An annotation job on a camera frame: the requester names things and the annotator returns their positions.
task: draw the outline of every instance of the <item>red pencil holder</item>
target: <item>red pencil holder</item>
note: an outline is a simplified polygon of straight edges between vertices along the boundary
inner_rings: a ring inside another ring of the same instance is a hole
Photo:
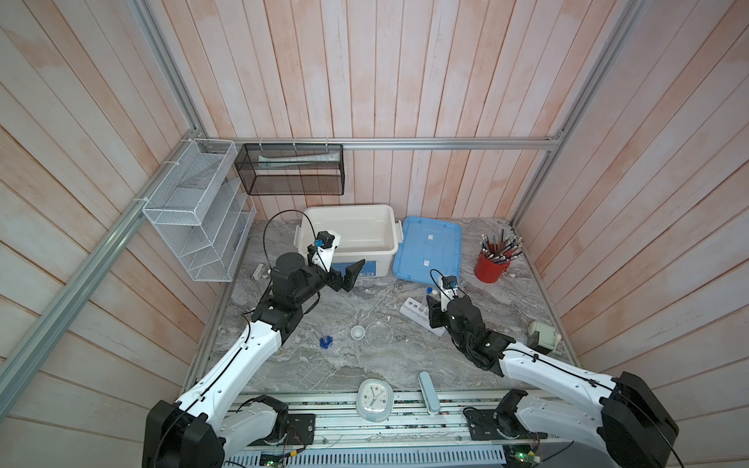
[[[473,273],[484,283],[495,283],[508,268],[510,268],[510,262],[501,265],[493,264],[483,253],[479,253],[479,260],[473,268]]]

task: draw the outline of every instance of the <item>white plastic storage box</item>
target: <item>white plastic storage box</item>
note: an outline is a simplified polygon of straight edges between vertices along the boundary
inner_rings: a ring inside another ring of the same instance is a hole
[[[395,221],[392,208],[386,204],[347,207],[313,207],[305,212],[315,232],[335,231],[341,244],[333,256],[333,268],[345,274],[346,267],[362,258],[366,260],[359,276],[385,276],[398,244],[403,240],[401,222]],[[307,246],[315,240],[309,223],[302,218],[297,226],[294,245],[307,258]]]

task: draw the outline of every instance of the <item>marble tabletop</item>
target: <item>marble tabletop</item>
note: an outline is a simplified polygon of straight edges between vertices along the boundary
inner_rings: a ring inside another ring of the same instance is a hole
[[[502,219],[451,219],[463,229],[460,287],[482,311],[490,329],[527,342],[533,320],[553,325],[551,312],[522,255],[509,271],[492,285],[473,274],[479,240],[484,232],[509,229]],[[268,280],[258,283],[252,274],[259,263],[266,264],[262,232],[267,222],[255,223],[250,231],[246,254],[235,280],[231,299],[210,358],[213,365],[236,341],[246,322],[240,316],[257,305]],[[294,230],[299,221],[273,220],[266,244],[271,261],[293,252]],[[322,290],[315,309],[306,315],[280,350],[268,359],[250,380],[247,392],[355,392],[366,378],[384,379],[396,390],[419,388],[418,374],[428,371],[438,390],[529,388],[528,384],[485,372],[469,362],[445,333],[437,337],[400,313],[403,302],[412,297],[423,301],[427,285],[387,276],[359,278],[351,292]],[[351,338],[351,327],[381,320],[393,330],[392,343],[372,347],[366,340]],[[333,344],[320,347],[320,337],[330,335]],[[564,344],[562,356],[570,362]]]

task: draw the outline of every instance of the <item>alarm clock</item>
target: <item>alarm clock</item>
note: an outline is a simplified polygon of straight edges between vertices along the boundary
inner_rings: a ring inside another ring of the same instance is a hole
[[[357,413],[370,422],[382,422],[390,416],[394,394],[392,387],[380,379],[367,379],[359,386]]]

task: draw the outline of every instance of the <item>bucket handle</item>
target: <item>bucket handle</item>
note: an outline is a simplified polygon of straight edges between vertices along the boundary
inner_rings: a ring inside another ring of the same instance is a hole
[[[398,238],[398,243],[403,242],[403,223],[400,220],[395,222],[398,225],[398,230],[395,232],[395,236]]]

